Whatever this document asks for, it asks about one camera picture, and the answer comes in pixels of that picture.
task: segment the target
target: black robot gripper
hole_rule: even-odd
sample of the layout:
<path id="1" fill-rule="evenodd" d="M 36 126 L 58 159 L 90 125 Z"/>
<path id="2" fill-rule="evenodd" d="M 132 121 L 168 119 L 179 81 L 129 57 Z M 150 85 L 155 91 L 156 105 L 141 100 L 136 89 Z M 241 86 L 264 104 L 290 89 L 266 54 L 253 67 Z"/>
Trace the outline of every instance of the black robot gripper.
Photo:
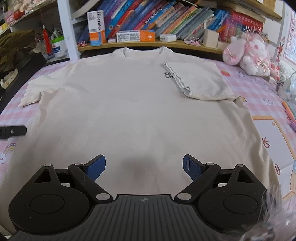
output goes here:
<path id="1" fill-rule="evenodd" d="M 41 167 L 10 203 L 17 230 L 11 240 L 218 241 L 264 213 L 266 189 L 242 164 L 221 169 L 184 156 L 183 169 L 193 182 L 174 200 L 169 194 L 119 194 L 113 200 L 95 183 L 105 166 L 99 155 L 68 169 Z"/>

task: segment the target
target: gingham pattern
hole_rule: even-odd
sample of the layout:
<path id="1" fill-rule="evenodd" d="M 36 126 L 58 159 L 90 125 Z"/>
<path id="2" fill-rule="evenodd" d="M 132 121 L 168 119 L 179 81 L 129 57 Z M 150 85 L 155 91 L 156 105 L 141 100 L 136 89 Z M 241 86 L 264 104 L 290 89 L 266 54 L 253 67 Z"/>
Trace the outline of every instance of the gingham pattern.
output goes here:
<path id="1" fill-rule="evenodd" d="M 39 70 L 31 79 L 37 78 L 43 74 L 50 74 L 67 65 L 69 61 L 50 65 Z M 296 151 L 296 134 L 288 124 L 287 115 L 281 104 L 281 98 L 278 97 L 275 85 L 259 77 L 248 76 L 240 67 L 229 66 L 224 62 L 215 61 L 217 67 L 224 74 L 224 79 L 230 85 L 233 92 L 245 98 L 244 103 L 252 115 L 268 115 L 274 117 L 282 130 L 289 139 L 289 142 Z M 21 125 L 27 124 L 28 121 L 36 114 L 38 103 L 31 104 L 24 108 L 17 107 L 28 86 L 26 83 L 18 93 L 13 97 L 7 107 L 0 115 L 0 126 L 3 125 Z M 17 138 L 0 141 L 0 153 L 11 143 L 17 142 Z M 1 172 L 6 171 L 7 162 L 0 164 Z"/>

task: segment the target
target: white and orange box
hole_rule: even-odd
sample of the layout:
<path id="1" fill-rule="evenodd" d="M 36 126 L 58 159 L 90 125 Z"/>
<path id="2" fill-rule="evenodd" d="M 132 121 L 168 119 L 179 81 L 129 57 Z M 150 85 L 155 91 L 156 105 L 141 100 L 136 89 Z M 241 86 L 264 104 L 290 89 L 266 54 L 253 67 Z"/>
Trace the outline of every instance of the white and orange box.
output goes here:
<path id="1" fill-rule="evenodd" d="M 154 30 L 127 30 L 116 34 L 117 42 L 154 42 Z"/>
<path id="2" fill-rule="evenodd" d="M 100 46 L 106 43 L 104 11 L 92 11 L 87 13 L 89 26 L 89 38 L 91 46 Z"/>

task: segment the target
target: pink toy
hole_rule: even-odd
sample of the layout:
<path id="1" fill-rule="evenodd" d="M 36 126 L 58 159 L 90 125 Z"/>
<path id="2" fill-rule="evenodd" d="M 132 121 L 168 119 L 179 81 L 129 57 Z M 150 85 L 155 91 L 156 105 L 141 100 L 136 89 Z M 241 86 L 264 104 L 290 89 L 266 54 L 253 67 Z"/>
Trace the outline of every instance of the pink toy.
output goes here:
<path id="1" fill-rule="evenodd" d="M 280 82 L 281 81 L 281 79 L 279 77 L 280 67 L 275 66 L 275 64 L 273 62 L 270 62 L 269 70 L 270 70 L 270 76 L 273 77 L 275 79 L 275 81 Z"/>
<path id="2" fill-rule="evenodd" d="M 270 55 L 259 34 L 243 33 L 240 39 L 231 38 L 232 43 L 223 51 L 223 60 L 237 65 L 248 74 L 267 77 L 270 74 Z"/>

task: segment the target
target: white plush toy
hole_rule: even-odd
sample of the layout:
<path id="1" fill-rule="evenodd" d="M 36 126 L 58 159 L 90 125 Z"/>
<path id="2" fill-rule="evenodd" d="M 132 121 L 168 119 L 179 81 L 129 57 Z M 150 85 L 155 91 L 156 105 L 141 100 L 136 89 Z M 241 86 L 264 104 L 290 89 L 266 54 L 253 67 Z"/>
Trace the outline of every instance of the white plush toy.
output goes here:
<path id="1" fill-rule="evenodd" d="M 223 60 L 237 65 L 248 74 L 267 77 L 270 74 L 270 55 L 259 34 L 243 33 L 240 39 L 231 38 L 232 43 L 223 51 Z"/>

